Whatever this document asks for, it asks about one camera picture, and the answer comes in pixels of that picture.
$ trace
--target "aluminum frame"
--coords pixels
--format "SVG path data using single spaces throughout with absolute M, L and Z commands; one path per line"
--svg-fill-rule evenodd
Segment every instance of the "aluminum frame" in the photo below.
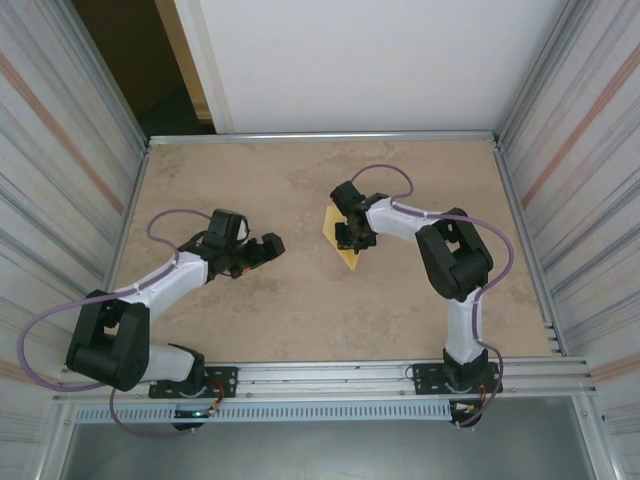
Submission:
M 613 440 L 604 427 L 604 418 L 599 418 L 595 405 L 596 397 L 573 397 L 573 407 L 582 430 L 587 452 L 596 478 L 625 478 L 622 462 L 613 446 Z
M 147 166 L 149 165 L 149 155 L 150 148 L 147 148 L 147 152 L 144 157 L 142 157 L 142 162 L 140 162 L 140 167 L 138 167 L 136 180 L 133 184 L 133 192 L 131 193 L 131 198 L 129 199 L 129 203 L 127 204 L 124 213 L 124 223 L 122 224 L 120 237 L 118 238 L 118 243 L 116 244 L 116 248 L 113 252 L 113 262 L 111 263 L 109 272 L 103 282 L 104 289 L 107 292 L 113 291 L 115 287 L 116 276 L 118 275 L 118 269 L 120 268 L 122 255 L 124 253 L 124 246 L 127 243 L 129 229 L 131 228 L 131 222 L 133 221 L 133 214 L 135 213 L 136 205 L 138 204 L 138 197 L 140 196 L 140 190 L 142 189 L 142 181 L 144 180 L 144 174 L 147 172 Z
M 425 132 L 327 132 L 327 133 L 265 133 L 223 135 L 153 136 L 149 146 L 256 144 L 291 142 L 366 142 L 425 140 L 493 140 L 490 130 L 439 130 Z
M 564 339 L 562 330 L 557 327 L 556 319 L 558 318 L 558 312 L 556 311 L 555 304 L 551 298 L 551 289 L 547 284 L 546 278 L 543 274 L 542 264 L 538 259 L 533 241 L 531 240 L 531 234 L 529 233 L 529 229 L 525 222 L 520 200 L 518 199 L 515 187 L 513 186 L 513 179 L 507 169 L 502 148 L 495 143 L 493 156 L 496 160 L 496 166 L 500 173 L 500 180 L 502 181 L 502 186 L 507 196 L 507 203 L 509 204 L 513 221 L 516 224 L 516 231 L 518 232 L 520 244 L 524 251 L 524 257 L 527 262 L 527 267 L 529 268 L 529 274 L 531 275 L 531 280 L 533 280 L 533 289 L 536 292 L 536 297 L 538 298 L 540 311 L 542 312 L 544 321 L 550 322 L 553 326 L 560 353 L 562 355 L 566 355 L 566 340 Z
M 415 400 L 416 398 L 455 400 L 469 395 L 418 396 L 413 380 L 405 375 L 416 363 L 442 363 L 440 360 L 387 360 L 367 362 L 220 363 L 209 366 L 238 368 L 236 397 L 228 403 L 331 402 Z M 505 358 L 502 397 L 551 397 L 594 395 L 595 387 L 587 363 L 577 357 Z M 61 382 L 80 385 L 91 380 L 65 371 Z M 149 399 L 148 385 L 138 385 L 119 393 L 122 403 L 198 404 L 202 399 Z M 99 404 L 109 400 L 111 387 L 66 395 L 56 395 L 54 404 Z
M 60 478 L 71 445 L 77 410 L 77 405 L 72 403 L 51 407 L 47 442 L 37 474 L 33 477 L 35 480 L 58 480 Z

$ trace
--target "yellow sponge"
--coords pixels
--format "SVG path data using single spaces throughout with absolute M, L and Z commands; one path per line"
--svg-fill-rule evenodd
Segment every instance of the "yellow sponge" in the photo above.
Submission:
M 338 250 L 338 243 L 336 242 L 336 223 L 344 222 L 344 217 L 336 207 L 327 207 L 327 213 L 324 216 L 324 226 L 322 227 L 322 233 L 327 237 L 329 243 L 335 248 L 338 255 L 342 257 L 344 263 L 346 263 L 351 270 L 356 269 L 356 263 L 358 262 L 358 255 L 353 250 Z

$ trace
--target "cable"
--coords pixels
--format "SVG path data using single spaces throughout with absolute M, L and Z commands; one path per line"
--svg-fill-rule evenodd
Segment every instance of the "cable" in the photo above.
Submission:
M 500 353 L 500 350 L 498 350 L 493 345 L 489 345 L 488 343 L 485 343 L 483 340 L 480 339 L 480 336 L 478 335 L 478 304 L 482 296 L 485 293 L 487 293 L 487 291 L 491 287 L 495 286 L 504 277 L 506 277 L 509 271 L 511 271 L 511 267 L 513 266 L 513 262 L 515 259 L 515 250 L 513 248 L 513 245 L 511 244 L 511 241 L 509 240 L 509 237 L 507 237 L 507 235 L 504 232 L 502 232 L 497 227 L 494 227 L 490 223 L 487 223 L 472 217 L 465 217 L 464 215 L 452 215 L 447 213 L 437 213 L 437 214 L 428 213 L 424 215 L 424 213 L 422 212 L 410 210 L 407 208 L 402 208 L 400 205 L 397 205 L 395 203 L 395 199 L 405 198 L 413 193 L 413 182 L 411 181 L 411 179 L 409 178 L 409 175 L 407 175 L 406 172 L 404 172 L 402 169 L 396 166 L 388 165 L 385 163 L 376 163 L 373 165 L 369 165 L 368 167 L 364 167 L 358 170 L 356 174 L 353 176 L 353 178 L 351 179 L 351 181 L 353 182 L 362 172 L 369 170 L 370 168 L 390 168 L 391 170 L 395 170 L 396 172 L 400 173 L 409 182 L 408 193 L 391 197 L 391 208 L 393 208 L 394 210 L 401 213 L 405 213 L 407 215 L 413 215 L 414 217 L 430 218 L 435 220 L 455 220 L 459 222 L 467 222 L 467 223 L 472 223 L 474 225 L 479 225 L 483 228 L 486 228 L 487 230 L 490 230 L 491 232 L 496 234 L 498 237 L 500 237 L 500 239 L 504 242 L 505 246 L 507 247 L 507 251 L 509 254 L 507 265 L 504 267 L 502 272 L 500 272 L 500 274 L 496 278 L 494 278 L 492 281 L 487 283 L 484 287 L 482 287 L 478 291 L 478 293 L 473 299 L 473 308 L 471 310 L 471 325 L 472 325 L 472 331 L 473 331 L 473 339 L 476 341 L 478 345 L 480 345 L 483 348 L 486 348 L 487 350 L 491 350 L 493 353 L 496 354 L 496 357 L 498 357 L 498 380 L 496 381 L 496 386 L 493 388 L 493 391 L 491 392 L 491 396 L 487 399 L 486 403 L 482 405 L 480 410 L 478 410 L 478 412 L 476 412 L 473 416 L 471 416 L 470 418 L 468 418 L 464 422 L 461 422 L 458 425 L 459 427 L 464 427 L 472 423 L 474 420 L 476 420 L 480 415 L 484 413 L 484 411 L 489 407 L 489 405 L 491 405 L 491 403 L 495 399 L 496 395 L 498 394 L 498 390 L 500 390 L 500 385 L 502 384 L 502 377 L 504 376 L 504 359 L 502 358 L 502 354 Z
M 130 426 L 122 423 L 122 420 L 118 418 L 118 415 L 116 414 L 116 407 L 113 403 L 115 397 L 116 389 L 114 388 L 113 390 L 111 390 L 111 395 L 109 395 L 109 412 L 111 413 L 111 418 L 116 423 L 116 425 L 118 425 L 118 427 L 133 436 L 136 436 L 138 438 L 175 438 L 190 432 L 190 430 L 183 430 L 181 432 L 152 432 L 149 430 L 139 430 L 137 428 L 131 428 Z
M 220 392 L 220 396 L 218 397 L 218 402 L 221 402 L 226 395 L 224 391 L 224 385 L 222 384 L 222 382 L 217 378 L 210 378 L 208 383 L 209 383 L 209 386 L 211 387 L 211 390 L 214 393 L 216 391 L 216 387 L 218 388 L 218 391 Z
M 484 405 L 484 401 L 487 399 L 487 384 L 484 383 L 484 380 L 480 379 L 480 382 L 478 382 L 479 384 L 479 390 L 480 390 L 480 403 L 482 403 L 482 405 Z
M 407 175 L 407 173 L 404 170 L 402 170 L 400 167 L 396 167 L 395 165 L 389 165 L 388 163 L 373 163 L 371 165 L 367 165 L 366 167 L 361 168 L 355 173 L 353 177 L 351 177 L 351 182 L 355 182 L 356 178 L 358 178 L 363 172 L 366 172 L 367 170 L 371 170 L 372 168 L 388 168 L 389 170 L 398 172 L 400 175 L 404 177 L 404 179 L 409 184 L 409 191 L 406 193 L 393 195 L 391 197 L 391 203 L 396 201 L 398 198 L 406 198 L 413 193 L 413 181 L 411 180 L 411 177 L 409 177 L 409 175 Z

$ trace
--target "marble-patterned surface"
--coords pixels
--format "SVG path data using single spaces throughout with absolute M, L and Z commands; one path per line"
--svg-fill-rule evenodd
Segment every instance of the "marble-patterned surface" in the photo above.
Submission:
M 427 280 L 418 249 L 380 236 L 351 272 L 322 234 L 329 192 L 377 162 L 411 175 L 416 191 L 405 203 L 464 208 L 518 242 L 488 142 L 156 146 L 118 286 L 169 256 L 145 236 L 153 215 L 174 207 L 223 207 L 249 216 L 255 235 L 281 235 L 287 252 L 238 280 L 218 278 L 174 304 L 154 323 L 154 341 L 182 344 L 221 362 L 439 358 L 446 308 Z M 365 173 L 356 184 L 366 194 L 406 188 L 402 177 L 383 170 Z M 205 226 L 197 216 L 176 215 L 162 219 L 156 232 L 180 244 Z M 481 234 L 498 271 L 506 261 L 504 246 L 489 232 Z M 549 355 L 517 247 L 510 276 L 485 299 L 485 339 L 507 356 Z

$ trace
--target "orange stripe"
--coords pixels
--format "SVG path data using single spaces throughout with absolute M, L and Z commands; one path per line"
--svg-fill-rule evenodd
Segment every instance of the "orange stripe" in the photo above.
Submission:
M 601 383 L 634 372 L 640 372 L 640 353 L 594 368 L 591 370 L 591 378 L 595 383 Z
M 54 385 L 58 383 L 57 378 L 42 375 L 41 373 L 38 373 L 38 375 L 49 383 L 53 383 Z M 33 381 L 22 371 L 20 366 L 3 359 L 0 359 L 0 378 L 6 378 L 20 383 L 33 384 Z
M 56 137 L 58 142 L 71 154 L 71 157 L 80 165 L 80 168 L 87 174 L 95 186 L 100 192 L 107 198 L 109 203 L 115 208 L 118 213 L 124 211 L 124 205 L 118 200 L 118 197 L 111 191 L 107 184 L 100 178 L 100 175 L 91 167 L 89 161 L 82 154 L 80 149 L 73 143 L 71 137 L 67 135 L 60 123 L 53 118 L 53 115 L 47 110 L 47 108 L 38 99 L 36 94 L 29 88 L 24 81 L 20 73 L 11 65 L 9 59 L 0 52 L 0 71 L 9 81 L 9 83 L 15 88 L 25 102 L 32 108 L 36 115 L 40 118 L 40 121 L 49 129 L 51 134 Z
M 558 153 L 551 159 L 549 165 L 543 170 L 540 177 L 536 180 L 536 182 L 531 187 L 531 190 L 527 192 L 527 194 L 522 199 L 522 205 L 524 208 L 527 208 L 531 203 L 531 200 L 538 193 L 538 190 L 542 187 L 544 182 L 551 176 L 553 171 L 560 165 L 562 160 L 567 156 L 567 154 L 571 151 L 571 149 L 578 142 L 582 134 L 585 130 L 591 125 L 593 120 L 604 110 L 604 107 L 611 101 L 611 99 L 615 96 L 615 94 L 620 90 L 622 85 L 629 79 L 631 74 L 635 71 L 636 67 L 640 64 L 640 44 L 636 46 L 633 50 L 629 58 L 625 60 L 622 66 L 618 69 L 613 78 L 609 81 L 607 86 L 604 88 L 596 102 L 593 104 L 587 115 L 582 119 L 582 121 L 575 128 L 573 133 L 569 135 L 569 138 L 565 140 L 565 142 L 558 150 Z

